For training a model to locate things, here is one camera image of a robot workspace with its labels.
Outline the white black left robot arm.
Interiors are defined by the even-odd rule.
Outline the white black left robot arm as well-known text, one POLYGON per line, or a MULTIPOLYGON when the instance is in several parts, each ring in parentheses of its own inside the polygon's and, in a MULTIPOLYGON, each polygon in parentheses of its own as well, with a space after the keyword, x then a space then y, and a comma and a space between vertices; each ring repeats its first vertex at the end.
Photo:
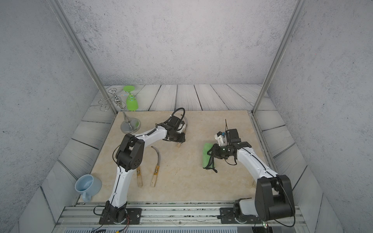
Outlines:
POLYGON ((140 166, 147 146, 159 141, 182 144, 185 142, 187 121, 184 116, 172 115, 151 130, 140 134, 126 134, 115 155, 117 175, 113 191, 105 204, 107 216, 120 222, 127 205, 127 194, 133 173, 140 166))

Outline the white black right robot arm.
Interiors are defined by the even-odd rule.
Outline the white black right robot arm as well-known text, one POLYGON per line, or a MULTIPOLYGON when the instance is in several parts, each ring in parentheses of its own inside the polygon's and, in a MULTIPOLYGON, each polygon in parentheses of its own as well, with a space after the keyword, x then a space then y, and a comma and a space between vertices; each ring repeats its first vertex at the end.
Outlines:
POLYGON ((236 142, 225 146, 214 144, 207 155, 223 160, 233 156, 245 166, 256 183, 253 199, 239 199, 234 204, 233 215, 238 223, 247 222, 250 216, 256 216, 263 222, 295 218, 290 179, 265 165, 249 143, 236 142))

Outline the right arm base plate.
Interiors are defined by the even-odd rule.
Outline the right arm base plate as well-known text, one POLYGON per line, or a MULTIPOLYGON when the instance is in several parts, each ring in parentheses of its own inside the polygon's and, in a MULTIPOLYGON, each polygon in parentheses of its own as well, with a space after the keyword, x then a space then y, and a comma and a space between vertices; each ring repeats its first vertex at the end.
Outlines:
POLYGON ((234 212, 233 207, 220 208, 220 214, 217 219, 221 224, 259 224, 261 220, 255 215, 239 215, 234 212))

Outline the sickle with wooden handle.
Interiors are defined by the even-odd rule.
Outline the sickle with wooden handle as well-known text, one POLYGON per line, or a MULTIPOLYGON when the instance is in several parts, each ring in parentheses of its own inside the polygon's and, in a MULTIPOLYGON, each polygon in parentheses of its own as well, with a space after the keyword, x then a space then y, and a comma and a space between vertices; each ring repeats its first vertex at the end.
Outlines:
POLYGON ((186 132, 187 132, 187 127, 188 127, 187 118, 184 117, 183 121, 184 121, 184 123, 181 123, 182 124, 182 129, 179 131, 179 133, 182 134, 182 135, 180 137, 180 141, 176 145, 178 148, 186 141, 185 135, 186 135, 186 132))

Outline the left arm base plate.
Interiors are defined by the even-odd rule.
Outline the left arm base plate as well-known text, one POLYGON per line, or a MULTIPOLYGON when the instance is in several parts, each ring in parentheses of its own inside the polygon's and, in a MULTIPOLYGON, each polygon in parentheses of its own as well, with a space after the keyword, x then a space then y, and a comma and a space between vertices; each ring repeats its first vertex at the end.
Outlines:
POLYGON ((100 216, 100 225, 139 225, 141 219, 141 208, 125 208, 114 210, 103 210, 100 216))

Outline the green fluffy rag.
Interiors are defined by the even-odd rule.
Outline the green fluffy rag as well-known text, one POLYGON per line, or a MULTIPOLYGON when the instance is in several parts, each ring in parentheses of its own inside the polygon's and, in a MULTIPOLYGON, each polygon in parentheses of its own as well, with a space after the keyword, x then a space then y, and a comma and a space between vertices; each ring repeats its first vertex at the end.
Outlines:
POLYGON ((214 166, 214 158, 207 153, 212 149, 213 144, 205 143, 203 148, 203 160, 202 160, 202 167, 206 170, 212 170, 215 168, 214 166))

